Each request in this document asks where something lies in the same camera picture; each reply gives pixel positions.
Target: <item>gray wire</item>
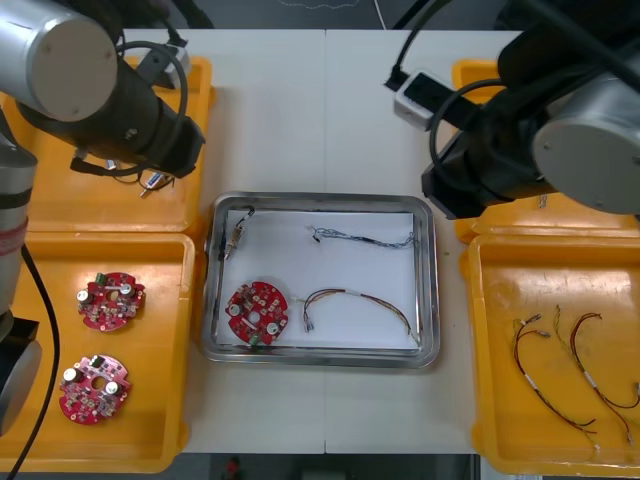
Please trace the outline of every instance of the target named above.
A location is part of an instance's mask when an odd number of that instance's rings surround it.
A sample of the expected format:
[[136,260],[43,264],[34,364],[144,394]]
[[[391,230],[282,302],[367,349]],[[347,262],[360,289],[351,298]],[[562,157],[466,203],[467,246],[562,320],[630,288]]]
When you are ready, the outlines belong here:
[[342,240],[351,240],[354,242],[371,243],[379,247],[393,248],[393,249],[401,249],[401,248],[405,248],[413,245],[413,232],[409,234],[409,236],[404,242],[387,243],[387,242],[381,242],[380,240],[375,240],[373,238],[349,235],[344,232],[340,232],[338,230],[333,230],[331,228],[315,228],[313,226],[311,228],[313,229],[313,239],[318,243],[320,243],[320,238],[322,237],[322,238],[339,238]]
[[373,4],[376,7],[376,13],[378,14],[378,18],[380,19],[380,25],[382,25],[382,29],[387,29],[387,24],[384,22],[384,17],[382,16],[382,11],[380,10],[380,5],[378,4],[378,0],[373,0]]

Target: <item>cylindrical motor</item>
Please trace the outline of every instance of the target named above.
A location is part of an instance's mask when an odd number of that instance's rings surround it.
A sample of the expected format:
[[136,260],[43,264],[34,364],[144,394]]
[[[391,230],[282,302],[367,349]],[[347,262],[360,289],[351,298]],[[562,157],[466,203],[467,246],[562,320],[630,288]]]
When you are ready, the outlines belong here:
[[[640,72],[640,55],[627,65]],[[576,91],[533,147],[558,191],[597,210],[640,213],[640,94],[617,77],[601,75]]]
[[48,0],[0,1],[0,89],[57,120],[100,109],[117,55],[98,23]]

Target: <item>capacitor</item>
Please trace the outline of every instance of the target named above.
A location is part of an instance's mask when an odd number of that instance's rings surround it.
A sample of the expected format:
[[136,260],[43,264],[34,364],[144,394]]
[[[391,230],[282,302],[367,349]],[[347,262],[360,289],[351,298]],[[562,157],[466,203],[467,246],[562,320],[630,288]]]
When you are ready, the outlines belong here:
[[116,382],[108,382],[104,387],[104,391],[109,395],[117,395],[120,391],[120,385]]
[[89,366],[93,368],[100,368],[100,365],[104,363],[104,358],[100,355],[94,355],[91,361],[89,362]]
[[96,275],[96,283],[100,286],[107,284],[107,276],[104,273],[98,273]]
[[80,290],[76,295],[76,298],[82,305],[87,305],[93,301],[93,295],[91,295],[87,290]]
[[136,294],[135,289],[128,283],[120,285],[120,295],[131,298]]
[[232,317],[237,317],[241,311],[240,305],[236,305],[235,303],[229,307],[229,315]]
[[62,374],[65,382],[79,382],[82,374],[75,368],[67,368]]
[[278,330],[280,330],[278,328],[278,324],[276,323],[270,323],[269,325],[267,325],[267,333],[269,335],[275,335],[276,333],[278,333]]

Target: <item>blue wire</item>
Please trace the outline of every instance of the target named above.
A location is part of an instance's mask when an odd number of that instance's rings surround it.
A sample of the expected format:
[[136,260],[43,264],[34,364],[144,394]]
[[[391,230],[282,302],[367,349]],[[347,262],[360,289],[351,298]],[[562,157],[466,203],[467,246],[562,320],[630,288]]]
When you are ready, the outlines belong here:
[[346,233],[339,232],[338,230],[333,230],[331,228],[315,228],[313,226],[311,228],[313,229],[313,239],[318,243],[320,243],[320,237],[323,237],[323,238],[339,238],[342,240],[351,240],[354,242],[371,243],[379,247],[394,248],[394,249],[405,248],[413,244],[413,232],[409,234],[409,236],[404,242],[386,243],[386,242],[381,242],[379,240],[374,240],[373,238],[348,235]]

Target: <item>wire bundle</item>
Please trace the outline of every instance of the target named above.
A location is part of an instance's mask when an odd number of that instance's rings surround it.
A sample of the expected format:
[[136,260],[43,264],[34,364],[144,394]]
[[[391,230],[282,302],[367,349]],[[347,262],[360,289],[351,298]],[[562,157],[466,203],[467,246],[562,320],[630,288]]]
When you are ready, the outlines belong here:
[[549,400],[547,400],[547,398],[542,394],[542,392],[540,392],[540,389],[538,388],[538,386],[536,385],[536,383],[533,381],[533,379],[531,378],[531,376],[529,376],[529,374],[527,374],[527,372],[524,370],[524,368],[522,367],[522,363],[520,362],[520,351],[519,351],[519,343],[520,341],[526,337],[527,335],[530,334],[535,334],[540,338],[544,338],[544,339],[548,339],[551,337],[551,334],[549,332],[546,332],[544,330],[529,330],[527,332],[522,333],[522,331],[525,329],[525,327],[533,322],[537,322],[538,320],[540,320],[542,318],[542,315],[537,314],[534,315],[533,317],[529,318],[528,320],[521,320],[520,321],[520,328],[518,329],[518,331],[515,333],[514,335],[514,340],[513,340],[513,358],[516,362],[516,365],[518,366],[518,370],[520,370],[520,373],[522,373],[522,375],[525,377],[525,379],[527,380],[527,382],[529,383],[529,385],[531,385],[531,388],[533,388],[533,391],[536,393],[536,395],[540,398],[540,400],[542,400],[542,402],[553,412],[555,413],[558,417],[560,417],[564,422],[568,423],[569,425],[571,425],[573,428],[576,428],[578,430],[580,430],[581,432],[583,432],[585,435],[587,435],[587,438],[589,438],[589,440],[593,443],[593,441],[591,440],[591,438],[589,437],[589,434],[595,434],[597,432],[592,431],[592,430],[587,430],[586,427],[588,427],[589,425],[591,425],[593,422],[595,422],[595,418],[589,420],[586,423],[578,423],[572,419],[570,419],[569,417],[567,417],[566,415],[564,415],[563,413],[561,413],[556,407],[554,407],[551,402]]
[[323,298],[329,297],[331,295],[336,295],[336,294],[345,294],[345,295],[352,295],[354,297],[366,298],[367,300],[377,303],[378,305],[386,308],[387,310],[391,310],[407,328],[407,335],[413,338],[415,342],[418,345],[420,345],[419,339],[411,331],[411,324],[409,323],[409,320],[407,320],[407,317],[404,315],[404,313],[400,311],[400,309],[398,309],[393,304],[385,300],[382,300],[381,298],[374,297],[372,295],[367,295],[365,293],[354,292],[353,290],[347,290],[344,288],[325,288],[323,290],[317,290],[307,297],[307,299],[304,301],[304,308],[302,310],[302,321],[304,322],[305,332],[309,333],[315,328],[313,326],[313,322],[311,321],[311,317],[309,316],[309,307],[311,306],[311,304],[317,302],[318,300],[322,300]]
[[333,230],[331,228],[315,228],[314,226],[311,226],[310,228],[313,230],[313,239],[318,243],[320,243],[320,238],[340,238],[342,240],[371,243],[372,245],[377,245],[379,247],[395,249],[405,248],[413,244],[413,233],[410,233],[404,242],[387,243],[369,237],[349,235],[347,233]]
[[610,400],[604,393],[602,393],[602,391],[600,390],[596,382],[593,380],[593,377],[589,374],[587,369],[582,364],[582,361],[580,360],[580,356],[578,355],[578,349],[576,347],[576,337],[578,335],[578,330],[580,329],[580,326],[584,323],[584,321],[590,318],[602,319],[602,315],[600,315],[599,313],[585,313],[578,319],[575,326],[573,327],[573,330],[571,331],[571,336],[569,337],[569,347],[571,349],[571,354],[573,356],[573,359],[576,362],[576,365],[578,366],[578,368],[580,369],[584,377],[587,379],[587,382],[589,382],[589,385],[591,385],[591,388],[593,388],[593,390],[596,392],[598,397],[604,402],[607,408],[609,408],[609,410],[611,410],[622,421],[624,425],[625,433],[627,436],[627,443],[633,446],[635,442],[633,440],[633,435],[631,434],[631,429],[629,428],[629,422],[613,407],[622,408],[622,409],[631,409],[631,408],[637,407],[638,404],[640,404],[640,385],[638,385],[637,382],[634,383],[636,399],[635,399],[635,402],[633,402],[630,405],[620,405],[614,402],[613,400]]

